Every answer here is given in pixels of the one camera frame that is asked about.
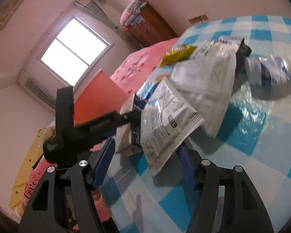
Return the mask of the window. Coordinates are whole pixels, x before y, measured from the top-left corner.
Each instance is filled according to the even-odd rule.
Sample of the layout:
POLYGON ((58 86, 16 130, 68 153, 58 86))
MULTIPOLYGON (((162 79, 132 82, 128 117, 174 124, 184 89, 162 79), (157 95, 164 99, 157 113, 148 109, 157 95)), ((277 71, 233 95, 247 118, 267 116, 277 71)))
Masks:
POLYGON ((81 19, 71 16, 39 60, 67 85, 75 87, 113 45, 81 19))

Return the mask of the yellow snack wrapper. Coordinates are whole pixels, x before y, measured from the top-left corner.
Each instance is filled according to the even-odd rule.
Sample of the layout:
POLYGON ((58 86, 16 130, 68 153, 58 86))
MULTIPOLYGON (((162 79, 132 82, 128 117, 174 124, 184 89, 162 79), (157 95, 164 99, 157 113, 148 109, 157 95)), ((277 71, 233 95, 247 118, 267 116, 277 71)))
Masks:
POLYGON ((185 61, 190 58, 192 53, 196 50, 196 46, 181 44, 171 48, 166 52, 160 63, 160 67, 173 65, 180 61, 185 61))

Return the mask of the wall power socket strip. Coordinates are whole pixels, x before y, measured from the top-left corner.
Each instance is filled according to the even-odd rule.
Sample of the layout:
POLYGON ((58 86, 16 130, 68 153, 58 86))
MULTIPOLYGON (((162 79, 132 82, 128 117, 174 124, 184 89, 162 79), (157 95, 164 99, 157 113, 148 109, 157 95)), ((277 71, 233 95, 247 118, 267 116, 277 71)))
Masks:
POLYGON ((196 25, 198 23, 203 24, 204 22, 208 21, 209 18, 207 17, 206 14, 200 15, 200 16, 196 16, 193 18, 188 19, 189 23, 192 25, 196 25))

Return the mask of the left grey curtain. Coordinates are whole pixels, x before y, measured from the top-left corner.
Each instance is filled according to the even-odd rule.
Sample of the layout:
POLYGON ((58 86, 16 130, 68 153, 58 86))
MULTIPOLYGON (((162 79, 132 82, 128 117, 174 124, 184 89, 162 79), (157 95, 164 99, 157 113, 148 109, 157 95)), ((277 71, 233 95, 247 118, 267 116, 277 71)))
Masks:
POLYGON ((55 109, 55 99, 23 70, 19 73, 17 82, 20 86, 28 90, 33 96, 37 97, 52 109, 55 109))

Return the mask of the silver foil snack pouch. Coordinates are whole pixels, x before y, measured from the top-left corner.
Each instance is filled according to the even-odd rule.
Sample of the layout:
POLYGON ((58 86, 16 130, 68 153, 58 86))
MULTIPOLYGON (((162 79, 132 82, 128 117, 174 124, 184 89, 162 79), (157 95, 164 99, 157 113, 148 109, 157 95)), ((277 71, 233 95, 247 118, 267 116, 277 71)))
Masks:
POLYGON ((140 143, 151 176, 156 176, 204 118, 164 78, 141 113, 140 143))

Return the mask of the orange plastic bucket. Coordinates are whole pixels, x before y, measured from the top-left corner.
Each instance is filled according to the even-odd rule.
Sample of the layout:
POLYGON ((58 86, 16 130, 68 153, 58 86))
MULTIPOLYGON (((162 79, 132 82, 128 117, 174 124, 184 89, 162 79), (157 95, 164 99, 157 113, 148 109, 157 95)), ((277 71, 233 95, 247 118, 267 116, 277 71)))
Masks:
POLYGON ((127 99, 129 95, 99 70, 74 102, 74 124, 79 125, 114 110, 119 111, 127 99))

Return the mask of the crushed white plastic bottle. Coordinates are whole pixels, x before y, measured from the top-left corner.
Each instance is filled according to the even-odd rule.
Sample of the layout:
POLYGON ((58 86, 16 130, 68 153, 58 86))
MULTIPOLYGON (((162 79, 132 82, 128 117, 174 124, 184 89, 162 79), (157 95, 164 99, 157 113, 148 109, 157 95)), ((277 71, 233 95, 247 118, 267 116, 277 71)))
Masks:
POLYGON ((253 56, 245 59, 248 81, 254 86, 278 86, 291 80, 291 57, 253 56))

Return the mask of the grey checked curtain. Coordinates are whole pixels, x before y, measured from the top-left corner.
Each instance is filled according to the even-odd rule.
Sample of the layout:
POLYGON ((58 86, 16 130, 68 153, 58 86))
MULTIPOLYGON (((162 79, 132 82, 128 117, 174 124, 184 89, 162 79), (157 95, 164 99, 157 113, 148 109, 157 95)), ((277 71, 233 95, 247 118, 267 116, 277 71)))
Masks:
POLYGON ((74 4, 84 13, 103 23, 105 26, 113 30, 123 41, 128 43, 136 50, 140 49, 140 45, 133 40, 128 34, 124 33, 116 24, 108 18, 104 11, 93 0, 75 0, 74 4))

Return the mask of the pink heart bedspread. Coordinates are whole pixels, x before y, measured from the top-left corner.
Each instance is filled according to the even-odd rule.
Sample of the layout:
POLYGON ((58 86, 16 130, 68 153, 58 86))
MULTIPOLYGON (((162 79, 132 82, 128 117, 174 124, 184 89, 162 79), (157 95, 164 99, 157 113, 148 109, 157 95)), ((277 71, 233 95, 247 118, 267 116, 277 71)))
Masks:
MULTIPOLYGON (((177 40, 178 38, 176 37, 133 52, 125 59, 110 78, 129 96, 131 96, 138 91, 141 85, 150 76, 150 73, 153 72, 156 66, 161 62, 165 52, 169 51, 177 40)), ((53 135, 55 135, 55 121, 53 121, 46 129, 43 134, 43 139, 52 138, 53 135)), ((24 189, 22 201, 18 206, 20 216, 23 215, 31 196, 29 193, 31 190, 29 185, 31 185, 30 187, 35 188, 35 183, 38 183, 42 177, 42 173, 49 166, 51 166, 51 164, 47 163, 44 157, 41 157, 38 160, 37 168, 30 173, 30 177, 24 189)), ((103 225, 108 226, 110 223, 114 223, 102 197, 95 200, 94 204, 98 210, 98 215, 103 225)))

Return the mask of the grey courier mailer bag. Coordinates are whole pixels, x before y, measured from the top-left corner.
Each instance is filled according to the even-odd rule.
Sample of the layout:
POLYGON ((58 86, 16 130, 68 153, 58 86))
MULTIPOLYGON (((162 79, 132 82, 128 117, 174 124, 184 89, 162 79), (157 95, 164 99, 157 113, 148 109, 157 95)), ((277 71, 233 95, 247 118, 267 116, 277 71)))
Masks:
POLYGON ((186 61, 176 63, 170 81, 204 118, 202 129, 216 137, 232 96, 236 74, 251 48, 241 36, 202 42, 186 61))

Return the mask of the brown wooden cabinet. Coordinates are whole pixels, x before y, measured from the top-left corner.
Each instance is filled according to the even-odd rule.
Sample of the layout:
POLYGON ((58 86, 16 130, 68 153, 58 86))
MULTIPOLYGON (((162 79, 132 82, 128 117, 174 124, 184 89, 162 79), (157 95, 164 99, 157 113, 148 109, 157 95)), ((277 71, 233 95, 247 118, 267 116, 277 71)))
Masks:
POLYGON ((178 37, 164 18, 149 4, 141 9, 139 19, 129 27, 128 33, 142 46, 178 37))

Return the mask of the folded blankets stack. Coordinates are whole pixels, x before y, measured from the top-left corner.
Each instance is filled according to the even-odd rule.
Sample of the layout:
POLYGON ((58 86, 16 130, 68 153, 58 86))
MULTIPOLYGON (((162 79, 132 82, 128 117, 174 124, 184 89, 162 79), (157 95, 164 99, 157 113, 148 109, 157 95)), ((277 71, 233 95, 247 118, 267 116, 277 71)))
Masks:
POLYGON ((132 0, 121 14, 120 24, 125 27, 132 25, 147 3, 147 0, 132 0))

